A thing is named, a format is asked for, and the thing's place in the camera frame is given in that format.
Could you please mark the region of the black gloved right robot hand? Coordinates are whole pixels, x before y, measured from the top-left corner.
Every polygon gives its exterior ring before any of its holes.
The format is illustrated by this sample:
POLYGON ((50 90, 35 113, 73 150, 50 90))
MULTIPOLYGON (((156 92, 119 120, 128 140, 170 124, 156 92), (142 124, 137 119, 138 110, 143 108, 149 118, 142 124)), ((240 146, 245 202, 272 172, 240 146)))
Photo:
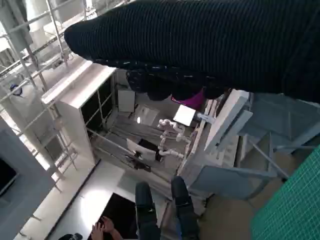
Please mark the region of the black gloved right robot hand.
POLYGON ((317 0, 136 0, 69 26, 64 40, 126 70, 153 101, 232 89, 320 101, 317 0))

